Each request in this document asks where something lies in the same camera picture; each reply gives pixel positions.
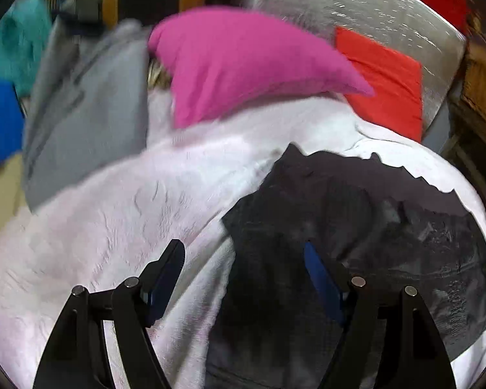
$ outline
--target black garment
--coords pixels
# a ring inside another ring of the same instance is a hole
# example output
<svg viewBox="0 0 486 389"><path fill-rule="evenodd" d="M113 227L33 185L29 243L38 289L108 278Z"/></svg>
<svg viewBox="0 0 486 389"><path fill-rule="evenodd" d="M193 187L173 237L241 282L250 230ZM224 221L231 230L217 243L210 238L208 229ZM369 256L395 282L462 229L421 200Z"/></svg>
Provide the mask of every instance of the black garment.
<svg viewBox="0 0 486 389"><path fill-rule="evenodd" d="M454 192L404 168L290 145L257 192L223 218L236 258L209 335L208 389L316 388L341 334L303 260L304 243L377 287L415 286L450 359L486 328L486 242ZM372 387L383 327L363 387Z"/></svg>

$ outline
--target pillow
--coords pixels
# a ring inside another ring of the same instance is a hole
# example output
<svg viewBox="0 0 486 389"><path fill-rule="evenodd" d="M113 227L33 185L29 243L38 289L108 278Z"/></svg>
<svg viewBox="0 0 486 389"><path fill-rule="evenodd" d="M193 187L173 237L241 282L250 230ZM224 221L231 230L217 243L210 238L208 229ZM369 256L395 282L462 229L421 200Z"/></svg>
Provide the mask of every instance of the pillow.
<svg viewBox="0 0 486 389"><path fill-rule="evenodd" d="M373 94L322 38L240 8L170 16L153 30L148 47L172 75L175 127L218 118L264 94Z"/></svg>
<svg viewBox="0 0 486 389"><path fill-rule="evenodd" d="M356 32L337 27L335 46L371 84L376 95L346 95L364 120L421 142L421 64Z"/></svg>

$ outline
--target shiny metallic surface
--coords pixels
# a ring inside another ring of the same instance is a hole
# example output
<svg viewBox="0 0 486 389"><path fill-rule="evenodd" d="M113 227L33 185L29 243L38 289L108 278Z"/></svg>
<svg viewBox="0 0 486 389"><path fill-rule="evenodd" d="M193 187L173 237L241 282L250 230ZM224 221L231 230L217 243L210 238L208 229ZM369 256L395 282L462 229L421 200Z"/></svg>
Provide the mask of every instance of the shiny metallic surface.
<svg viewBox="0 0 486 389"><path fill-rule="evenodd" d="M418 295L418 290L414 288L412 285L407 285L405 287L405 292L407 293L407 295L410 295L411 297L415 297L416 295Z"/></svg>
<svg viewBox="0 0 486 389"><path fill-rule="evenodd" d="M355 287L363 287L365 285L365 279L362 277L353 277L351 278L351 284Z"/></svg>
<svg viewBox="0 0 486 389"><path fill-rule="evenodd" d="M330 41L334 26L343 26L421 62L423 130L436 116L464 53L464 36L419 0L246 0L245 6Z"/></svg>
<svg viewBox="0 0 486 389"><path fill-rule="evenodd" d="M83 293L84 293L84 287L82 285L76 285L74 288L72 288L72 295L75 297L78 297Z"/></svg>
<svg viewBox="0 0 486 389"><path fill-rule="evenodd" d="M133 288L133 287L137 286L138 283L139 283L139 278L137 278L137 277L130 277L130 278L127 278L124 281L124 286L127 287L127 288Z"/></svg>

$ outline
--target gray fabric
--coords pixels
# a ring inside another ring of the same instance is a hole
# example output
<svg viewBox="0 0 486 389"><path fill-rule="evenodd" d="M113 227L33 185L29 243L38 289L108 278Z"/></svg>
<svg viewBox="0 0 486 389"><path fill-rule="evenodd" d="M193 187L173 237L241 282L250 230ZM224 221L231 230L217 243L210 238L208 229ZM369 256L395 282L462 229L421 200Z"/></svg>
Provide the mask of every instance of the gray fabric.
<svg viewBox="0 0 486 389"><path fill-rule="evenodd" d="M71 36L56 19L23 137L23 189L31 209L145 148L149 32L128 20L91 41Z"/></svg>

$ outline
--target white blanket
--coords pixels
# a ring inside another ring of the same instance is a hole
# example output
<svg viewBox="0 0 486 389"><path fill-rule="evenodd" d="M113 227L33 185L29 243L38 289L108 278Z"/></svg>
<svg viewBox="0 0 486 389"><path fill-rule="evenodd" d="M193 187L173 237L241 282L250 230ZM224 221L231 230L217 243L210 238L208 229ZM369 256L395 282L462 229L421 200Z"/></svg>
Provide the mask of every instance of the white blanket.
<svg viewBox="0 0 486 389"><path fill-rule="evenodd" d="M185 131L170 127L170 96L150 96L148 149L67 188L35 215L25 208L0 237L0 363L19 389L32 387L45 343L71 288L117 286L158 259L167 243L186 247L166 314L149 336L171 387L203 387L208 333L233 261L221 217L257 189L288 143L405 166L439 190L455 189L486 238L472 186L423 146L358 118L323 97L274 100ZM129 388L113 336L117 388ZM467 388L486 365L486 331L452 366Z"/></svg>

